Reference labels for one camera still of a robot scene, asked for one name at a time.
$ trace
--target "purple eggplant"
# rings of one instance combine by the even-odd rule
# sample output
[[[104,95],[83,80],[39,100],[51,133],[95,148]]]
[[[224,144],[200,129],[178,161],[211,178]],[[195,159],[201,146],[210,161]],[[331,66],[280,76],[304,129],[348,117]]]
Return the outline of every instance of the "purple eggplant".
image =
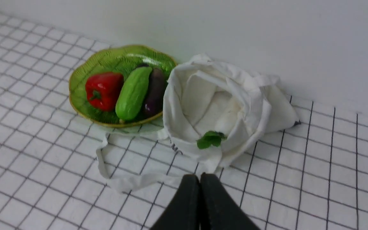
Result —
[[[163,71],[154,68],[149,77],[149,88],[143,103],[143,112],[146,117],[150,118],[162,111],[166,85]]]

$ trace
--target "white tote bag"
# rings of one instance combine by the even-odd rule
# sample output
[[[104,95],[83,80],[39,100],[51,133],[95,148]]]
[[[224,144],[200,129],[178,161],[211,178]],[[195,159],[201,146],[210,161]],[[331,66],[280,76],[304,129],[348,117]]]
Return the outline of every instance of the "white tote bag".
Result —
[[[265,133],[292,127],[299,121],[279,90],[278,81],[277,76],[258,73],[251,76],[232,64],[199,54],[170,74],[163,102],[164,128],[135,134],[120,131],[107,134],[154,140],[170,138],[175,151],[200,163],[198,174],[214,173],[218,167],[229,166]],[[219,139],[221,142],[203,141],[208,138],[202,137],[211,133],[223,137]],[[101,152],[107,144],[105,137],[96,155],[99,172],[111,188],[128,192],[156,182],[180,183],[182,176],[156,172],[110,178]]]

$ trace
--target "green ceramic plate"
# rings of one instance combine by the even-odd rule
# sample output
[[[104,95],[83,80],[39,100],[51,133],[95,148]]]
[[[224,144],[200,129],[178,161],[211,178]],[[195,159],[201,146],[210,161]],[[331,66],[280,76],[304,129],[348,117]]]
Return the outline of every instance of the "green ceramic plate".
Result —
[[[161,68],[166,76],[170,76],[171,70],[177,65],[169,55],[143,45],[128,45],[99,51],[93,54],[70,76],[70,104],[76,112],[86,119],[113,128],[145,124],[162,116],[162,112],[160,112],[151,118],[141,119],[138,117],[131,123],[119,124],[116,112],[100,111],[91,106],[86,98],[85,84],[87,79],[92,75],[104,72],[119,72],[123,74],[126,80],[130,72],[141,63],[147,63],[151,67]]]

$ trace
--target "green cucumber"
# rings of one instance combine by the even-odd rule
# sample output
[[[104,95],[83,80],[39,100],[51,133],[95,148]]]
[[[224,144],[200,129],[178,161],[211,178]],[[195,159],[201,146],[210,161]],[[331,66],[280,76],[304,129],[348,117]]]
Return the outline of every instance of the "green cucumber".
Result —
[[[133,120],[139,114],[149,88],[151,71],[152,67],[137,68],[124,82],[116,103],[116,114],[120,123]]]

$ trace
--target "mint leaf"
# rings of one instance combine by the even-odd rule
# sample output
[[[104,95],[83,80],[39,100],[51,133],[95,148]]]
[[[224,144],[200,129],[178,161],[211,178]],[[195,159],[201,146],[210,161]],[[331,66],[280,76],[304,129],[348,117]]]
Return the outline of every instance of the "mint leaf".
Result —
[[[226,136],[223,133],[218,133],[218,136],[220,136],[222,139],[226,139]]]
[[[201,150],[209,148],[211,145],[218,147],[221,145],[221,141],[226,139],[223,133],[208,131],[197,140],[197,147]]]
[[[215,147],[218,147],[221,145],[221,140],[222,138],[221,137],[215,137],[213,139],[210,140],[210,143],[215,146]]]
[[[199,139],[197,141],[197,147],[201,150],[207,149],[208,147],[211,146],[211,142],[208,140],[205,140],[203,138]]]
[[[204,134],[204,137],[209,137],[209,136],[219,136],[219,133],[215,131],[208,131]]]

